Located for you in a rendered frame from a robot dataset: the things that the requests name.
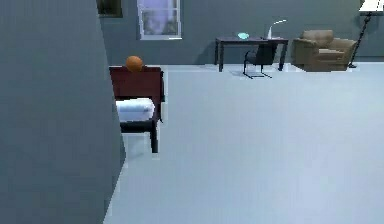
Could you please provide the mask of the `white pillow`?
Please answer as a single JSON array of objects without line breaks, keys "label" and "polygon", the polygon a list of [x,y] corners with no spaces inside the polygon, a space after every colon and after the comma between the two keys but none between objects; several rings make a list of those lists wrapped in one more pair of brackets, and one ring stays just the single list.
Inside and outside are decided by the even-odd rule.
[{"label": "white pillow", "polygon": [[149,98],[117,101],[116,107],[121,122],[146,121],[152,118],[155,111],[155,105]]}]

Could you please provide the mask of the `dark red wooden bed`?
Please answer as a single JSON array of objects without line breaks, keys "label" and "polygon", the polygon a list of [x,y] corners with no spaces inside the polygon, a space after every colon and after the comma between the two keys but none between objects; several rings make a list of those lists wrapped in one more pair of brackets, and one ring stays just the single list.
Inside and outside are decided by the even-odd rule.
[{"label": "dark red wooden bed", "polygon": [[122,133],[150,134],[151,149],[158,152],[157,124],[162,120],[162,103],[165,101],[163,71],[160,67],[144,66],[140,72],[130,72],[124,66],[109,68],[115,100],[149,98],[155,105],[151,119],[146,121],[121,122]]}]

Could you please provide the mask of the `orange ball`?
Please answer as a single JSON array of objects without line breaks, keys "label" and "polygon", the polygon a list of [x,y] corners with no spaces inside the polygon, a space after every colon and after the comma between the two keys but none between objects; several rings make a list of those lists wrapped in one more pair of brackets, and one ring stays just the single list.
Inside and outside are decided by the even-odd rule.
[{"label": "orange ball", "polygon": [[130,72],[140,72],[143,66],[143,61],[138,56],[129,56],[126,58],[126,68]]}]

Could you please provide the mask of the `black desk chair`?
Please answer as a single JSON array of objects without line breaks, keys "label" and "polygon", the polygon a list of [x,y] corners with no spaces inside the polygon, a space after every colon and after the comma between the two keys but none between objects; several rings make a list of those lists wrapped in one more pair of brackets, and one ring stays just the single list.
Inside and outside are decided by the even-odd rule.
[{"label": "black desk chair", "polygon": [[262,44],[259,45],[256,50],[247,51],[244,55],[243,74],[250,79],[255,78],[255,76],[251,76],[246,73],[247,65],[252,64],[260,66],[259,77],[269,77],[269,75],[263,72],[263,68],[265,65],[272,65],[274,63],[276,51],[277,45],[274,43]]}]

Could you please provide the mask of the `dark desk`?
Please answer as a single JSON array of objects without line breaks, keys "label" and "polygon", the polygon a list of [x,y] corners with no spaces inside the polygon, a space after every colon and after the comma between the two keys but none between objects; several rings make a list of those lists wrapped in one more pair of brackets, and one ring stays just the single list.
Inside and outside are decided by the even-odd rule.
[{"label": "dark desk", "polygon": [[224,47],[226,45],[239,45],[239,46],[257,46],[260,44],[282,44],[278,70],[282,71],[285,64],[285,57],[288,49],[289,40],[281,37],[273,37],[272,39],[264,39],[260,37],[250,37],[248,39],[241,39],[239,37],[216,37],[215,38],[215,59],[214,64],[218,66],[218,71],[223,71],[224,66]]}]

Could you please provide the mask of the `white desk lamp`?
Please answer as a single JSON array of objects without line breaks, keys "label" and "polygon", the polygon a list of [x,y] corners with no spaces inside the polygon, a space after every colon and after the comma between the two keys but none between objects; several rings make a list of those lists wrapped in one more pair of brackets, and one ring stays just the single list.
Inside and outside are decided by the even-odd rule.
[{"label": "white desk lamp", "polygon": [[266,39],[273,39],[273,37],[272,37],[272,28],[273,28],[274,25],[277,25],[277,24],[280,24],[280,23],[284,23],[284,22],[286,22],[286,21],[287,21],[286,19],[283,19],[283,20],[279,20],[279,21],[275,21],[275,22],[273,22],[273,23],[270,25],[269,29],[268,29],[268,33],[267,33],[267,37],[266,37]]}]

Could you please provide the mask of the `black floor lamp white shade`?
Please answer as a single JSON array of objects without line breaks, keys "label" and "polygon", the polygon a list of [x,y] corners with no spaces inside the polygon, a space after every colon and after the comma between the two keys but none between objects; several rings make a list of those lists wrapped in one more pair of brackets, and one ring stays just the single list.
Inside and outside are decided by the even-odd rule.
[{"label": "black floor lamp white shade", "polygon": [[351,60],[348,64],[349,68],[356,68],[356,65],[354,65],[354,60],[355,60],[357,51],[360,47],[361,41],[364,37],[368,23],[371,21],[371,18],[373,16],[384,15],[384,0],[360,0],[360,8],[358,12],[360,16],[364,17],[364,20],[363,20],[362,28],[359,33],[359,38],[356,42],[356,46],[353,50]]}]

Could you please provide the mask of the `dark framed wall picture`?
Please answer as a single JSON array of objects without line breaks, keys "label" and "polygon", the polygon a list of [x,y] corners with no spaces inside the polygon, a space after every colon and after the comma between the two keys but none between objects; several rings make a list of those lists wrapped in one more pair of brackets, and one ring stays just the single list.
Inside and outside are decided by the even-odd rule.
[{"label": "dark framed wall picture", "polygon": [[121,0],[96,0],[100,17],[122,18]]}]

